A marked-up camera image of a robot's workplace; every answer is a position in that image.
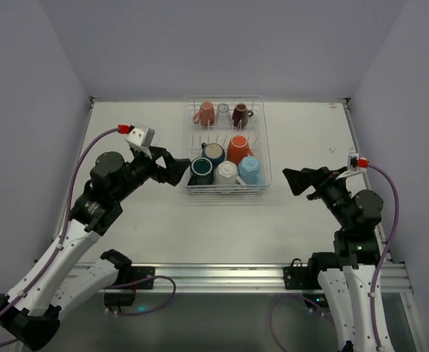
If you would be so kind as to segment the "right black base bracket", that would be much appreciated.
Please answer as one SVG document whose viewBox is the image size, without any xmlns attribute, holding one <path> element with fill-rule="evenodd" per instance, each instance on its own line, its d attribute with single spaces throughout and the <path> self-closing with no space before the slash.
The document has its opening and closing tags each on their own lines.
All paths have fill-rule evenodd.
<svg viewBox="0 0 429 352">
<path fill-rule="evenodd" d="M 307 265 L 303 264 L 300 258 L 294 258 L 291 264 L 286 265 L 282 270 L 286 290 L 297 290 L 301 293 L 307 307 L 313 310 L 320 307 L 330 313 L 325 295 L 319 293 L 319 284 L 314 281 Z"/>
</svg>

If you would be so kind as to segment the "orange ceramic mug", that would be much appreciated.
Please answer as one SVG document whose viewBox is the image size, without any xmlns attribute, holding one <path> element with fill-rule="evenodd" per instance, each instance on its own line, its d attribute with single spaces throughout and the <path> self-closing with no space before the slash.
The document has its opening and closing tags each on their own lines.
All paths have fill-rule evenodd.
<svg viewBox="0 0 429 352">
<path fill-rule="evenodd" d="M 227 147 L 227 160 L 234 163 L 236 166 L 240 162 L 249 156 L 253 156 L 253 152 L 250 149 L 249 141 L 243 135 L 235 135 L 231 138 L 230 143 Z"/>
</svg>

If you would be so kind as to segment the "dark brown ceramic mug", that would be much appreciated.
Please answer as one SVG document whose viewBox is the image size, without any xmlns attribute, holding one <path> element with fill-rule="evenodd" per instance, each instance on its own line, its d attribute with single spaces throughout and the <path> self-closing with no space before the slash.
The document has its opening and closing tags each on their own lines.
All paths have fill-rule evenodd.
<svg viewBox="0 0 429 352">
<path fill-rule="evenodd" d="M 233 126 L 237 129 L 245 128 L 248 125 L 249 118 L 254 115 L 252 110 L 248 110 L 246 104 L 238 103 L 232 113 Z"/>
</svg>

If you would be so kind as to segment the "left black base bracket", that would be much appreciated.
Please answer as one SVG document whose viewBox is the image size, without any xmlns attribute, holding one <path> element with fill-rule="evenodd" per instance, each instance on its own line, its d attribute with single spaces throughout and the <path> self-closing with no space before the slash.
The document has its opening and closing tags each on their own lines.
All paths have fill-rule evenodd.
<svg viewBox="0 0 429 352">
<path fill-rule="evenodd" d="M 123 274 L 119 274 L 114 285 L 128 284 L 131 282 L 146 279 L 155 274 L 155 268 L 152 266 L 131 266 Z M 123 307 L 131 307 L 136 299 L 139 290 L 152 290 L 153 281 L 143 282 L 141 284 L 124 287 L 122 293 L 104 293 L 103 303 L 109 310 L 122 311 Z"/>
</svg>

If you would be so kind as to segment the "pink ceramic mug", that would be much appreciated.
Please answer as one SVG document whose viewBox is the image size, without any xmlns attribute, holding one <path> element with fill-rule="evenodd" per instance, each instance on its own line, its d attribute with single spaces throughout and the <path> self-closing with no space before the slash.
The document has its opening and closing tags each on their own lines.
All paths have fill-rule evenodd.
<svg viewBox="0 0 429 352">
<path fill-rule="evenodd" d="M 193 116 L 193 123 L 202 127 L 208 127 L 215 124 L 216 114 L 213 104 L 210 101 L 201 103 L 199 111 Z"/>
</svg>

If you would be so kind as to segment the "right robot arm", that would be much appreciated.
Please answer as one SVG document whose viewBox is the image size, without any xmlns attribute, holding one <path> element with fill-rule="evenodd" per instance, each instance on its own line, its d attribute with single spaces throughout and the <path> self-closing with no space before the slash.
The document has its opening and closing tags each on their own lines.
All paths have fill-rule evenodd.
<svg viewBox="0 0 429 352">
<path fill-rule="evenodd" d="M 352 195 L 346 184 L 367 167 L 367 160 L 352 158 L 349 165 L 335 170 L 282 171 L 294 195 L 313 188 L 307 199 L 321 200 L 340 225 L 334 234 L 333 252 L 315 252 L 306 265 L 296 258 L 283 268 L 286 289 L 323 291 L 339 351 L 394 350 L 381 295 L 381 267 L 386 255 L 375 236 L 384 201 L 369 189 Z"/>
</svg>

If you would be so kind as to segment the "white faceted ceramic mug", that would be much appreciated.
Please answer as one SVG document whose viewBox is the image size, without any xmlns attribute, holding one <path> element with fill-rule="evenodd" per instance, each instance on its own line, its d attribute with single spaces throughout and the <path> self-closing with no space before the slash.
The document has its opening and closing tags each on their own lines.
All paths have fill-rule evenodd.
<svg viewBox="0 0 429 352">
<path fill-rule="evenodd" d="M 223 161 L 216 167 L 214 172 L 214 184 L 217 186 L 246 185 L 238 174 L 236 164 L 231 161 Z"/>
</svg>

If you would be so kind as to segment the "black base bracket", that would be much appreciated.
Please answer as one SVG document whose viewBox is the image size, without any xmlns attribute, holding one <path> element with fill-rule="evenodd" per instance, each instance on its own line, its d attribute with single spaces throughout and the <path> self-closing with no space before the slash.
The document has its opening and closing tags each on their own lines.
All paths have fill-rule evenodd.
<svg viewBox="0 0 429 352">
<path fill-rule="evenodd" d="M 330 313 L 325 295 L 319 293 L 319 284 L 314 281 L 307 265 L 303 264 L 300 258 L 294 258 L 291 264 L 286 265 L 282 270 L 286 290 L 297 290 L 301 293 L 307 307 L 313 310 L 320 307 Z"/>
<path fill-rule="evenodd" d="M 131 282 L 146 279 L 155 274 L 155 268 L 152 266 L 131 266 L 123 274 L 119 274 L 114 285 L 128 284 Z M 152 290 L 153 281 L 143 282 L 141 284 L 124 287 L 122 293 L 104 293 L 103 303 L 109 310 L 122 311 L 123 307 L 131 307 L 136 299 L 139 290 Z"/>
</svg>

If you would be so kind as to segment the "blue round ceramic mug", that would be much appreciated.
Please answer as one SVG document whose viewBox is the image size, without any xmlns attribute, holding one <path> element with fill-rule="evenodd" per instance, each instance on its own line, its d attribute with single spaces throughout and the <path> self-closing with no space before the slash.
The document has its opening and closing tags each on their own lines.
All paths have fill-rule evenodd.
<svg viewBox="0 0 429 352">
<path fill-rule="evenodd" d="M 217 167 L 225 160 L 224 148 L 217 143 L 202 143 L 202 157 L 208 159 L 213 167 Z"/>
</svg>

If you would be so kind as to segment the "clear drinking glass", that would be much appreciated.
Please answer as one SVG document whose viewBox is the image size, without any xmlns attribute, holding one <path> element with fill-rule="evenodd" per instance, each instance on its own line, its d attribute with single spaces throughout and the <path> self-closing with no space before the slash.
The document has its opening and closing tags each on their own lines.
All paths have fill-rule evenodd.
<svg viewBox="0 0 429 352">
<path fill-rule="evenodd" d="M 227 103 L 220 103 L 216 107 L 216 121 L 218 125 L 226 125 L 230 122 L 230 107 Z"/>
</svg>

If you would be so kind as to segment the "aluminium mounting rail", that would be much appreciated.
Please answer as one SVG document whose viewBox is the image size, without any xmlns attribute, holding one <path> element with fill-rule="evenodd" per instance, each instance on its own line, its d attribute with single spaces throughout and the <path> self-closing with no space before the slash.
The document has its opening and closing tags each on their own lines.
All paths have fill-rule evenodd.
<svg viewBox="0 0 429 352">
<path fill-rule="evenodd" d="M 84 273 L 93 263 L 77 263 L 64 282 Z M 177 293 L 307 293 L 323 291 L 304 288 L 286 290 L 283 267 L 286 264 L 154 264 L 134 263 L 135 267 L 154 267 L 150 272 L 171 277 Z M 382 293 L 412 293 L 411 283 L 404 264 L 384 264 L 381 269 Z M 165 279 L 156 279 L 152 290 L 143 293 L 170 293 L 172 284 Z"/>
</svg>

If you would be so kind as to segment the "dark green ceramic mug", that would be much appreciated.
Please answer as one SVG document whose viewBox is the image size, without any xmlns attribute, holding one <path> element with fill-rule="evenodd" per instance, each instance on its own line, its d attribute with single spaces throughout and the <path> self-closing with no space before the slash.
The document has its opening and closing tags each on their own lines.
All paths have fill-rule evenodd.
<svg viewBox="0 0 429 352">
<path fill-rule="evenodd" d="M 190 165 L 189 186 L 209 186 L 213 184 L 213 164 L 205 157 L 195 158 Z"/>
</svg>

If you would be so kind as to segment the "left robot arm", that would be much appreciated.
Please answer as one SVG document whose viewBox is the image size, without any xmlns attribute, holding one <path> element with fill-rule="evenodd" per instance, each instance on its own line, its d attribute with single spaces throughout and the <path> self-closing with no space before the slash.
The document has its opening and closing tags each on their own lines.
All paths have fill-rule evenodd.
<svg viewBox="0 0 429 352">
<path fill-rule="evenodd" d="M 66 281 L 83 254 L 121 215 L 122 201 L 149 179 L 176 186 L 191 163 L 173 158 L 162 147 L 132 154 L 132 161 L 114 151 L 98 156 L 83 194 L 68 211 L 62 234 L 18 284 L 0 293 L 0 325 L 31 351 L 53 339 L 70 308 L 124 278 L 131 261 L 108 250 L 85 274 Z"/>
</svg>

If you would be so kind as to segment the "light blue ceramic mug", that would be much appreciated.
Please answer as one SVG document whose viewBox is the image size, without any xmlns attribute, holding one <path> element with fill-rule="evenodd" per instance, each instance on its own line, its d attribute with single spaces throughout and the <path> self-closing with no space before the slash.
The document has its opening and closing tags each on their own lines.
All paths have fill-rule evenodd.
<svg viewBox="0 0 429 352">
<path fill-rule="evenodd" d="M 246 185 L 264 186 L 260 162 L 254 156 L 246 156 L 238 165 L 239 177 Z"/>
</svg>

